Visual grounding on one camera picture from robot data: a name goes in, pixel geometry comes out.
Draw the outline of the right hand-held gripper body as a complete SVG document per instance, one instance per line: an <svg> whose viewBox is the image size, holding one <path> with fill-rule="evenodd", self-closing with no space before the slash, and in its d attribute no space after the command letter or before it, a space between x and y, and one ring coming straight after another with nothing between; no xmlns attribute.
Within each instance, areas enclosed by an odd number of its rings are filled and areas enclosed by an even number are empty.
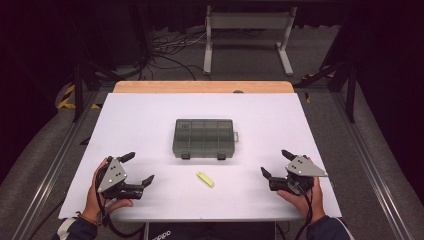
<svg viewBox="0 0 424 240"><path fill-rule="evenodd" d="M314 177L327 177L328 173L316 166L305 155L296 158L285 166L286 177L271 177L268 180L271 191L284 190L291 194L301 195L314 186Z"/></svg>

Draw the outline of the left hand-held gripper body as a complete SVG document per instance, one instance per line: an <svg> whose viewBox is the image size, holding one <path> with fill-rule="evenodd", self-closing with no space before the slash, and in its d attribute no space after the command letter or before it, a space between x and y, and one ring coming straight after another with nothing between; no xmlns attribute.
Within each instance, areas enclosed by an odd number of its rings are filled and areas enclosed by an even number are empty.
<svg viewBox="0 0 424 240"><path fill-rule="evenodd" d="M144 187L142 185L127 184L127 174L117 157L109 156L105 167L99 171L100 179L97 182L97 192L106 199L140 199Z"/></svg>

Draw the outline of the small yellow block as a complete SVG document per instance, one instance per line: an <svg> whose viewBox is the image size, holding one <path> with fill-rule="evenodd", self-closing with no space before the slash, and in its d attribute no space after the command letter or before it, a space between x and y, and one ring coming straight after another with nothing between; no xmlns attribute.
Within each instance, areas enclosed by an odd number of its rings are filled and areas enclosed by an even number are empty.
<svg viewBox="0 0 424 240"><path fill-rule="evenodd" d="M215 186L215 183L212 179L210 179L206 174L202 172L197 172L196 176L201 179L205 184L207 184L209 187L213 188Z"/></svg>

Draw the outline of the translucent grey compartment box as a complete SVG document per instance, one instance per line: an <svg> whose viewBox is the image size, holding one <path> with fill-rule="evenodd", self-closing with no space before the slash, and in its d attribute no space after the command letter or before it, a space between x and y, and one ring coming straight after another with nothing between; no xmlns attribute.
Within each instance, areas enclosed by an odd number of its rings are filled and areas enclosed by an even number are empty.
<svg viewBox="0 0 424 240"><path fill-rule="evenodd" d="M231 119L177 119L173 137L176 158L226 160L235 153L235 132Z"/></svg>

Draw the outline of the person's left hand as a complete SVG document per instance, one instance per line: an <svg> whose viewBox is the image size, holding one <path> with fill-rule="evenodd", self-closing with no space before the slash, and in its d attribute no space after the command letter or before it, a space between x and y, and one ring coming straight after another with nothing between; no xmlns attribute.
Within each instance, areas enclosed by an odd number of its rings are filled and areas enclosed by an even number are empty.
<svg viewBox="0 0 424 240"><path fill-rule="evenodd" d="M84 210L79 214L79 216L91 223L93 223L96 226L100 225L101 222L101 210L97 201L96 193L97 188L95 186L96 182L96 176L98 171L106 164L106 159L104 159L100 165L97 167L93 174L92 184L88 190L87 193L87 200L85 204ZM124 208L124 207L132 207L133 202L129 199L121 199L116 200L113 202L107 209L106 213L111 214L117 209Z"/></svg>

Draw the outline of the person's right hand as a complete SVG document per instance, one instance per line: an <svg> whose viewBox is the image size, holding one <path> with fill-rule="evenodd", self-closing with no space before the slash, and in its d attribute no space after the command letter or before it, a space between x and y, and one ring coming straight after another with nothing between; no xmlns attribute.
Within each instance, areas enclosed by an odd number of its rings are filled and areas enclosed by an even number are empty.
<svg viewBox="0 0 424 240"><path fill-rule="evenodd" d="M278 190L277 194L292 204L306 220L309 220L310 224L315 223L326 215L323 207L323 193L318 177L314 178L314 186L307 192L307 197L293 195L284 190Z"/></svg>

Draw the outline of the yellow black floor tape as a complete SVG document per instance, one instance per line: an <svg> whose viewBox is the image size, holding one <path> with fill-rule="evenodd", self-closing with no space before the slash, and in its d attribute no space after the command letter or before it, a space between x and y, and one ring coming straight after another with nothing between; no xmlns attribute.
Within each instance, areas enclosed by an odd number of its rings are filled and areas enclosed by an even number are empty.
<svg viewBox="0 0 424 240"><path fill-rule="evenodd" d="M307 80L313 79L313 78L316 78L316 79L320 79L320 78L332 78L333 75L334 75L334 71L330 71L329 69L323 69L323 70L321 70L321 71L319 71L319 72L317 72L315 74L304 75L301 78L301 81L302 82L306 82ZM304 96L305 96L305 100L306 100L307 103L311 103L312 102L311 96L310 96L310 94L308 92L306 92L304 94Z"/></svg>
<svg viewBox="0 0 424 240"><path fill-rule="evenodd" d="M70 96L74 90L75 90L75 84L71 84L70 86L68 86L62 99L60 100L57 106L58 109L62 109L62 108L76 109L76 104L69 102ZM91 105L91 109L101 109L102 107L103 107L103 104L101 103Z"/></svg>

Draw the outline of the black box with white print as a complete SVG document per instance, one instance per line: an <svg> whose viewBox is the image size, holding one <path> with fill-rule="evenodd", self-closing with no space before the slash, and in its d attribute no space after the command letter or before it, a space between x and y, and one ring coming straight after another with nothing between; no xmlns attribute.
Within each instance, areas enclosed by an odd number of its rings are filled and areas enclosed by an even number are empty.
<svg viewBox="0 0 424 240"><path fill-rule="evenodd" d="M148 240L275 240L274 222L151 223Z"/></svg>

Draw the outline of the black metal stand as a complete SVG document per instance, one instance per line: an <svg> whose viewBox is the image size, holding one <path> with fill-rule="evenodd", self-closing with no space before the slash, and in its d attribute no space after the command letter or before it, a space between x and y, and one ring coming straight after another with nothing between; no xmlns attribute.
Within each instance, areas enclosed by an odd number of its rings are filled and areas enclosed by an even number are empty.
<svg viewBox="0 0 424 240"><path fill-rule="evenodd" d="M346 96L346 114L351 123L354 123L354 101L356 91L356 70L353 64L349 65L348 87Z"/></svg>
<svg viewBox="0 0 424 240"><path fill-rule="evenodd" d="M75 114L74 122L77 122L83 112L83 85L81 79L81 65L74 65L74 85L75 85Z"/></svg>

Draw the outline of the white metal stand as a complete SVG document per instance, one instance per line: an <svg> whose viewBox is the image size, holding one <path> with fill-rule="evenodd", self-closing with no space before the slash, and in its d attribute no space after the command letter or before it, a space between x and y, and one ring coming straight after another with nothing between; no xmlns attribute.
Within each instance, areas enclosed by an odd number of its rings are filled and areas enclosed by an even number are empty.
<svg viewBox="0 0 424 240"><path fill-rule="evenodd" d="M221 13L214 12L212 7L208 6L205 18L206 46L203 71L207 74L211 73L213 56L212 31L214 29L272 29L284 31L284 36L280 42L276 43L276 48L285 74L292 76L293 69L286 47L296 13L296 7L292 7L288 12L277 13Z"/></svg>

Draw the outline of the aluminium frame rail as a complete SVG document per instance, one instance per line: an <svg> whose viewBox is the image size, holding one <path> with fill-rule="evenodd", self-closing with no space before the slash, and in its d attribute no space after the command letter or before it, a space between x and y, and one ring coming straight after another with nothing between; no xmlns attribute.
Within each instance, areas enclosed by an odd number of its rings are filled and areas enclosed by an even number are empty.
<svg viewBox="0 0 424 240"><path fill-rule="evenodd" d="M357 126L352 123L345 112L346 106L343 98L338 93L331 93L333 102L344 121L344 124L353 139L356 151L359 155L360 163L367 175L367 178L373 188L376 198L388 220L388 223L397 240L415 240L411 231L405 224L396 206L395 200L385 180L378 172L373 159L365 145Z"/></svg>
<svg viewBox="0 0 424 240"><path fill-rule="evenodd" d="M37 191L27 208L25 215L23 216L20 224L15 230L11 240L28 240L31 234L36 219L40 215L42 208L44 207L53 187L60 174L60 171L65 163L68 156L68 152L71 144L74 142L75 136L77 135L82 123L84 122L92 103L97 97L96 92L90 92L86 99L83 101L82 112L77 120L71 122L71 125L62 141L60 148L49 165L49 169L44 175L43 180L37 187Z"/></svg>

